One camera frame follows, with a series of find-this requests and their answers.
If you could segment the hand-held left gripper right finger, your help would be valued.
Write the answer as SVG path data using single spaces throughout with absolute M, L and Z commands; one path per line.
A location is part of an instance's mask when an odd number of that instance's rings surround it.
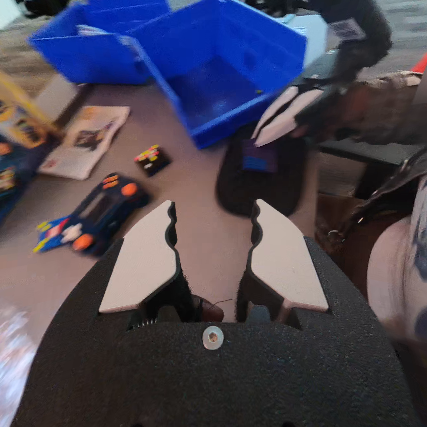
M 252 224 L 248 272 L 278 297 L 279 308 L 326 312 L 328 301 L 299 228 L 262 199 L 254 202 Z

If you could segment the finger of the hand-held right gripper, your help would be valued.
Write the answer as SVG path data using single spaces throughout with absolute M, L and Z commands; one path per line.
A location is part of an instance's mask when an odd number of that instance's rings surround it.
M 286 90 L 280 94 L 271 104 L 270 106 L 264 111 L 263 115 L 259 119 L 253 134 L 251 136 L 251 139 L 256 139 L 259 135 L 259 132 L 261 131 L 262 125 L 266 125 L 266 122 L 268 119 L 273 118 L 275 115 L 278 114 L 278 111 L 280 108 L 285 107 L 289 104 L 291 101 L 293 101 L 296 96 L 298 95 L 298 87 L 297 86 L 290 86 L 286 88 Z
M 258 137 L 254 140 L 255 146 L 267 145 L 295 130 L 297 128 L 296 115 L 317 100 L 323 92 L 322 89 L 308 91 L 299 89 L 298 95 L 286 105 L 286 109 L 285 107 L 280 108 L 277 115 L 268 119 L 266 125 L 262 125 Z

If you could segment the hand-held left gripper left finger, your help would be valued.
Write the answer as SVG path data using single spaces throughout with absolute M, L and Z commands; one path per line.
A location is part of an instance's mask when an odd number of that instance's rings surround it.
M 138 308 L 178 278 L 175 203 L 166 200 L 125 234 L 99 313 Z

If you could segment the large purple brick plate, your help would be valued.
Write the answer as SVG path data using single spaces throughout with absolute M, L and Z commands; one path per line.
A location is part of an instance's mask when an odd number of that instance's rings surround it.
M 243 156 L 256 156 L 267 159 L 269 163 L 269 171 L 265 173 L 276 173 L 278 170 L 277 150 L 275 145 L 272 143 L 257 147 L 255 146 L 253 139 L 243 140 L 242 159 Z

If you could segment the blue brick plate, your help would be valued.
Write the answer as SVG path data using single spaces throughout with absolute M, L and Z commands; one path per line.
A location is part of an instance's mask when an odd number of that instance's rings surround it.
M 265 173 L 269 171 L 269 163 L 264 157 L 243 156 L 242 169 Z

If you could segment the person's right hand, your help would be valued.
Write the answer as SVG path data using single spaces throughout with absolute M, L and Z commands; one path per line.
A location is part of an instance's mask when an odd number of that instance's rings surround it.
M 296 115 L 291 137 L 310 137 L 317 143 L 342 140 L 360 132 L 369 108 L 371 89 L 355 82 L 347 87 L 330 87 Z

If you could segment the blue plastic bin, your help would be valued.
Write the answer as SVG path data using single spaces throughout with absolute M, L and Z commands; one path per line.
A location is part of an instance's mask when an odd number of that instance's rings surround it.
M 198 149 L 258 121 L 301 74 L 307 44 L 239 1 L 199 1 L 129 34 Z
M 130 32 L 170 11 L 164 0 L 74 2 L 29 44 L 71 83 L 141 85 L 151 73 Z

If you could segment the blue brick game console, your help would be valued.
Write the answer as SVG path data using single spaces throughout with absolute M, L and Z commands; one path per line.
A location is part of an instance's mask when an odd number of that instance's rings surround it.
M 32 252 L 43 253 L 68 245 L 75 252 L 101 256 L 127 219 L 151 198 L 132 178 L 108 174 L 72 213 L 38 225 L 38 241 Z

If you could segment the brown leather bag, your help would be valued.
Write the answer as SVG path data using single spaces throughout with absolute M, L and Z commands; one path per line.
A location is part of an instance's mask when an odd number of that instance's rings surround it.
M 369 163 L 353 196 L 320 195 L 316 241 L 339 267 L 364 262 L 381 226 L 412 213 L 420 178 L 426 174 L 426 147 L 398 165 Z

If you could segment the black mouse wrist rest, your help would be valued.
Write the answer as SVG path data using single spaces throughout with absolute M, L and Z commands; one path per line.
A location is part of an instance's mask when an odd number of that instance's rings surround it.
M 231 137 L 216 180 L 216 197 L 229 213 L 250 217 L 254 201 L 262 199 L 285 216 L 290 216 L 300 199 L 308 148 L 301 138 L 281 137 L 273 142 L 277 150 L 276 173 L 242 169 L 242 141 L 250 139 L 252 122 Z

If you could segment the black plate with coloured studs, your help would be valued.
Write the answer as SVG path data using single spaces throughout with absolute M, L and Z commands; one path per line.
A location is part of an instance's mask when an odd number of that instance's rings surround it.
M 158 144 L 152 145 L 138 154 L 133 161 L 149 178 L 172 162 L 168 153 Z

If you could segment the person's printed white shirt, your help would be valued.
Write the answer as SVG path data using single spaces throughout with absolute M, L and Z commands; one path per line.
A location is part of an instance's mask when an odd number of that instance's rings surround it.
M 368 303 L 386 330 L 427 338 L 427 184 L 420 180 L 412 213 L 374 244 L 367 269 Z

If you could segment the white instruction booklet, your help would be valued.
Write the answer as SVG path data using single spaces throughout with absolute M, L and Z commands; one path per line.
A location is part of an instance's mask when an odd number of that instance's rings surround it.
M 129 106 L 83 107 L 67 127 L 61 145 L 40 165 L 38 174 L 78 181 L 88 179 L 130 111 Z

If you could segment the flat clear plastic bag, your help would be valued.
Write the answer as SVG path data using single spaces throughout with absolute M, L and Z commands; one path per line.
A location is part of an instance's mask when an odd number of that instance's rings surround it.
M 28 334 L 28 317 L 14 306 L 0 308 L 0 425 L 9 427 L 22 398 L 36 345 Z

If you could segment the blue and yellow toy box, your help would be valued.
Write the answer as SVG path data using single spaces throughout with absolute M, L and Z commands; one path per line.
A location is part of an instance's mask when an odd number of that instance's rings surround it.
M 0 222 L 16 206 L 63 131 L 12 78 L 0 73 Z

